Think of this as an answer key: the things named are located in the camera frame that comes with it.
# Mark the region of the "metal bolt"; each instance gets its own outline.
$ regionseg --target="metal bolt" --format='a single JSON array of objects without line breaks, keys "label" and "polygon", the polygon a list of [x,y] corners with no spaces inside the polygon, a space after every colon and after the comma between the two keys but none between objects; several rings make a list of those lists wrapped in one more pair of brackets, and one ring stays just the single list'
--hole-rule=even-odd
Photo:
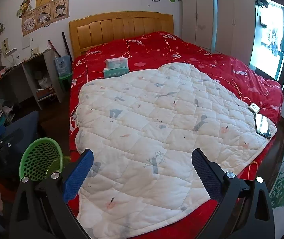
[{"label": "metal bolt", "polygon": [[229,177],[230,179],[233,179],[235,177],[235,174],[233,172],[227,172],[226,176]]},{"label": "metal bolt", "polygon": [[256,180],[257,180],[259,183],[263,183],[263,182],[264,182],[263,178],[260,177],[260,176],[257,176],[257,177],[256,177]]},{"label": "metal bolt", "polygon": [[51,174],[52,179],[57,179],[57,178],[59,178],[59,176],[60,176],[60,174],[58,172],[54,172],[54,173]]},{"label": "metal bolt", "polygon": [[28,182],[28,180],[29,180],[29,177],[27,177],[27,176],[24,176],[24,177],[21,179],[21,181],[22,181],[23,183]]}]

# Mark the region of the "red bedspread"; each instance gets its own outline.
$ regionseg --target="red bedspread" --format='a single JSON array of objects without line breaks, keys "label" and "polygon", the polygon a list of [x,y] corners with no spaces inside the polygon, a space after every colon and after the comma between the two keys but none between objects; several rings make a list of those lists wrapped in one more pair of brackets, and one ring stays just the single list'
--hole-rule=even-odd
[{"label": "red bedspread", "polygon": [[[78,95],[81,87],[88,81],[103,78],[105,60],[115,57],[127,57],[130,71],[157,69],[171,62],[183,62],[194,65],[198,70],[208,74],[220,82],[229,91],[248,105],[256,103],[261,107],[260,113],[274,123],[280,119],[283,94],[276,81],[258,76],[241,61],[221,54],[211,54],[205,50],[183,42],[176,36],[166,32],[155,32],[136,38],[115,40],[92,48],[86,55],[78,57],[73,63],[73,80],[70,99],[70,151],[75,161],[80,156],[75,147],[75,136],[78,128],[74,113],[79,103]],[[239,175],[242,179],[254,179],[258,166],[272,145],[272,141],[261,154]],[[79,199],[76,197],[69,206],[77,215]],[[139,235],[139,239],[193,239],[202,229],[216,207],[216,201],[209,200],[184,219]]]}]

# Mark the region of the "tissue pack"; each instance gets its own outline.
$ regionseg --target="tissue pack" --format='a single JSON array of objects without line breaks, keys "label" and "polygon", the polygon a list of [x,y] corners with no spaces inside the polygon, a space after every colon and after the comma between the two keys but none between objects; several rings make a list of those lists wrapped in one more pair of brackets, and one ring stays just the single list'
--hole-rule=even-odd
[{"label": "tissue pack", "polygon": [[130,70],[128,67],[121,67],[121,68],[115,68],[115,69],[104,68],[103,74],[104,74],[104,78],[109,78],[109,77],[115,77],[115,76],[122,76],[128,73],[129,71]]},{"label": "tissue pack", "polygon": [[128,59],[125,57],[117,57],[105,60],[105,65],[107,69],[116,69],[128,67]]}]

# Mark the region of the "headboard panel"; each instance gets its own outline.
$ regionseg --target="headboard panel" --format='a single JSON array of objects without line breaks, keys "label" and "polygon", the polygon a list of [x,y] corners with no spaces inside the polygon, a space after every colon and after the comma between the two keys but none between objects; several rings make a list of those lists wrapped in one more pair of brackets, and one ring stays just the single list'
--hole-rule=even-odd
[{"label": "headboard panel", "polygon": [[74,57],[112,40],[155,31],[174,34],[173,15],[157,12],[113,12],[69,22]]}]

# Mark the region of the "wardrobe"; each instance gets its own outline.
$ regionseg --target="wardrobe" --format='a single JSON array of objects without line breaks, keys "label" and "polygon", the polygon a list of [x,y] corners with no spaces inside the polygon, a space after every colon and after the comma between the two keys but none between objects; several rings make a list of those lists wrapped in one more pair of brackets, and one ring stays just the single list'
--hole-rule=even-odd
[{"label": "wardrobe", "polygon": [[248,66],[255,28],[255,0],[216,0],[216,5],[214,0],[183,0],[182,39]]}]

